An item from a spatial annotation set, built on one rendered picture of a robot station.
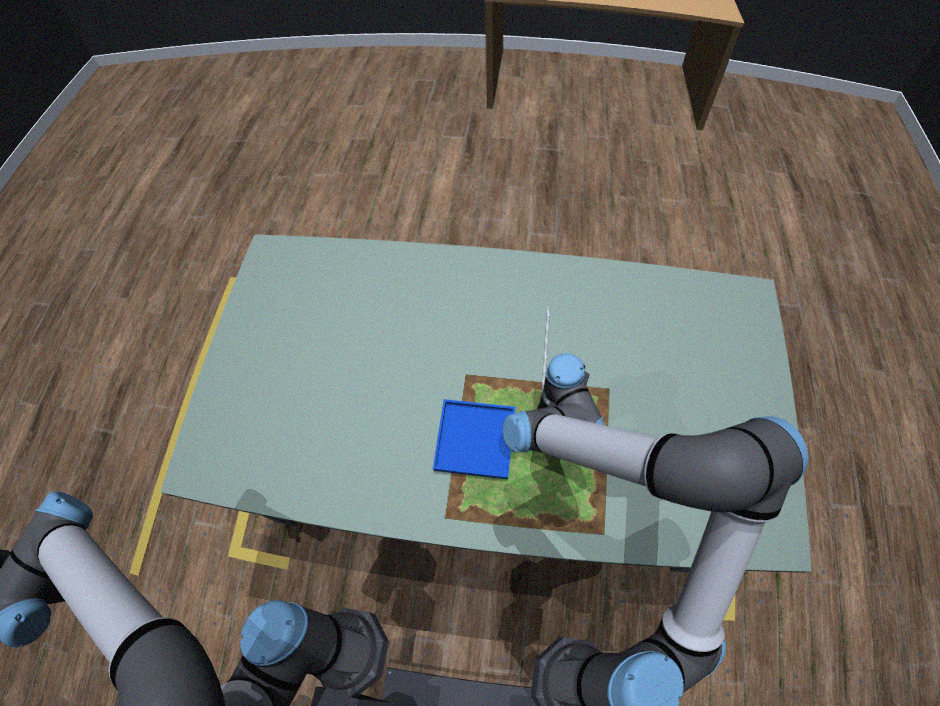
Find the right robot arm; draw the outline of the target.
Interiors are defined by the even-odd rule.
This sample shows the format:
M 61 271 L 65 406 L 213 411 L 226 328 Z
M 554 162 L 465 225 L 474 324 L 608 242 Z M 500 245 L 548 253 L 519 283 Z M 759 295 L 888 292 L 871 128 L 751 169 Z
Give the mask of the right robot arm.
M 694 436 L 606 426 L 578 357 L 555 356 L 546 377 L 545 395 L 559 406 L 508 415 L 502 434 L 511 451 L 535 450 L 712 512 L 678 602 L 666 609 L 657 631 L 619 653 L 586 644 L 561 647 L 544 669 L 545 701 L 679 706 L 683 693 L 724 658 L 722 622 L 765 522 L 778 517 L 791 484 L 807 468 L 806 443 L 793 425 L 771 416 Z

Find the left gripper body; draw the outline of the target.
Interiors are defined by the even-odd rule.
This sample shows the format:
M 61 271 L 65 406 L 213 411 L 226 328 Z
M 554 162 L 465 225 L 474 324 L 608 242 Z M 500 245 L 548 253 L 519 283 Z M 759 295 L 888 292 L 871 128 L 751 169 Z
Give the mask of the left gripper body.
M 46 597 L 44 598 L 44 601 L 46 601 L 47 604 L 65 602 L 65 600 L 64 601 L 63 600 L 64 600 L 63 597 L 61 596 L 59 591 L 56 589 L 54 584 L 52 585 Z

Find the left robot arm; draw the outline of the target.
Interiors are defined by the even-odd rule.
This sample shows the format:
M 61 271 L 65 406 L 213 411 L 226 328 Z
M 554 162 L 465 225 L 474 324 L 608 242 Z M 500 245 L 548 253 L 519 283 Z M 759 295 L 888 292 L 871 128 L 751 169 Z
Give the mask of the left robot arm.
M 54 491 L 35 512 L 13 550 L 0 549 L 0 641 L 17 648 L 44 633 L 54 584 L 109 661 L 117 706 L 290 706 L 307 674 L 348 689 L 373 667 L 363 617 L 272 600 L 247 618 L 243 656 L 220 686 L 197 638 L 162 617 L 87 533 L 86 504 Z

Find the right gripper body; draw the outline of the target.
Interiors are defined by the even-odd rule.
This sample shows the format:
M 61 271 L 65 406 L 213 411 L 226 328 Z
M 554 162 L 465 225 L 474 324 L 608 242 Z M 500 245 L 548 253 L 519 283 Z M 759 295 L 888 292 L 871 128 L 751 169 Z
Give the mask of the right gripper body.
M 590 376 L 590 374 L 588 374 L 588 373 L 584 370 L 584 378 L 583 378 L 583 379 L 584 379 L 586 385 L 587 385 L 589 376 Z M 542 397 L 543 397 L 543 399 L 542 399 Z M 543 400 L 544 400 L 544 401 L 543 401 Z M 546 405 L 544 402 L 546 402 L 547 405 Z M 545 395 L 544 388 L 543 388 L 543 393 L 542 393 L 542 395 L 541 395 L 540 405 L 538 405 L 537 409 L 539 409 L 539 406 L 540 406 L 540 409 L 541 409 L 541 408 L 544 408 L 544 407 L 556 406 L 556 403 L 554 403 L 554 402 L 551 403 L 551 402 L 552 402 L 552 401 L 549 400 L 549 399 L 547 398 L 547 396 Z

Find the green grassy ground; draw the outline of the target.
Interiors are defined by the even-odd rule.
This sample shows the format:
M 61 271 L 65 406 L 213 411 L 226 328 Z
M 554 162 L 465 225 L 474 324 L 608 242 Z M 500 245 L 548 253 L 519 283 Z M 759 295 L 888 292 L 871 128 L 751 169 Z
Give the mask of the green grassy ground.
M 465 376 L 462 401 L 537 409 L 542 382 Z M 451 473 L 445 518 L 604 535 L 607 474 L 511 451 L 508 479 Z

